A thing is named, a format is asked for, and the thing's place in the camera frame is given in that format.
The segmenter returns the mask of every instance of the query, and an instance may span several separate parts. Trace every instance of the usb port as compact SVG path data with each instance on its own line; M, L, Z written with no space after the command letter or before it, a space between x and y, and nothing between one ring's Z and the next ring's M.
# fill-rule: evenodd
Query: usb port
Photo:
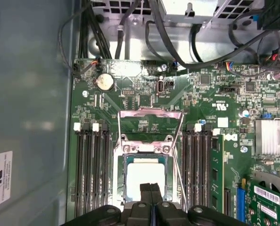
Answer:
M161 93L164 91L164 83L162 80L157 81L157 91Z

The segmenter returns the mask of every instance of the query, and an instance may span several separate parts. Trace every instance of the microchip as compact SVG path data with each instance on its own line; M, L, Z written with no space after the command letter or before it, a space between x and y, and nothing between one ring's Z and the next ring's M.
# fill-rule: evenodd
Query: microchip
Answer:
M190 100L184 100L184 105L185 106L190 106Z
M212 178L213 180L217 180L217 170L216 169L212 169Z
M201 85L209 85L210 84L210 76L207 75L207 74L202 74L201 78L200 78L200 81L201 81Z
M217 141L218 141L217 138L212 138L212 148L213 149L217 149Z
M212 196L211 204L213 207L217 208L217 198L216 197Z
M243 124L243 125L248 125L248 124L250 124L250 119L249 119L249 118L242 118L242 124Z
M255 82L249 81L246 83L246 92L254 92L255 91Z

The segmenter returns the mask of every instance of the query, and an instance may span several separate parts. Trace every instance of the gray panel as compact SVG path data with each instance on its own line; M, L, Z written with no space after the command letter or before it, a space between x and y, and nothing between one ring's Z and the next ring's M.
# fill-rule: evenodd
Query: gray panel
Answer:
M1 226L65 220L70 81L57 32L72 6L71 0L0 0L0 153L13 151ZM64 31L67 51L71 30Z

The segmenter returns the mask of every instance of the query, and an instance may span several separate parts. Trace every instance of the screw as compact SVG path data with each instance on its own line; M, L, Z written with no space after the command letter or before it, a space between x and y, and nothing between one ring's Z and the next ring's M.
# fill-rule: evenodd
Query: screw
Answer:
M242 146L240 148L240 152L242 152L242 153L246 153L247 151L248 151L248 148L246 146Z
M114 209L108 209L107 212L108 212L108 213L114 213L115 210L114 210Z
M124 145L123 146L123 152L130 152L130 146L129 145Z
M133 24L133 25L137 25L137 24L138 24L138 20L137 20L136 18L134 18L134 19L132 20L132 24Z
M83 96L83 97L88 97L88 95L89 95L89 92L88 92L88 91L84 90L84 91L82 92L82 96Z
M203 23L202 23L202 28L204 29L204 28L206 28L207 27L207 22L206 21L203 21Z
M169 203L168 202L164 202L164 203L162 203L162 206L163 207L169 207Z
M169 151L170 151L169 146L163 147L163 152L164 152L164 153L169 153Z
M202 213L203 212L202 208L199 208L199 207L196 207L193 210L197 213Z

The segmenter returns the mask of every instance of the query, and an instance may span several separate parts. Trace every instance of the capacitor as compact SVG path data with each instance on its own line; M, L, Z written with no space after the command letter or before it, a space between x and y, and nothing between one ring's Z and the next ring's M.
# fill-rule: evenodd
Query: capacitor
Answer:
M249 118L249 116L250 116L250 113L249 113L248 110L241 110L239 112L239 117L240 118Z
M114 87L115 80L112 75L104 73L98 76L96 79L97 87L103 91L108 92Z
M198 123L200 123L201 125L205 125L206 124L206 120L205 119L200 119L198 120Z

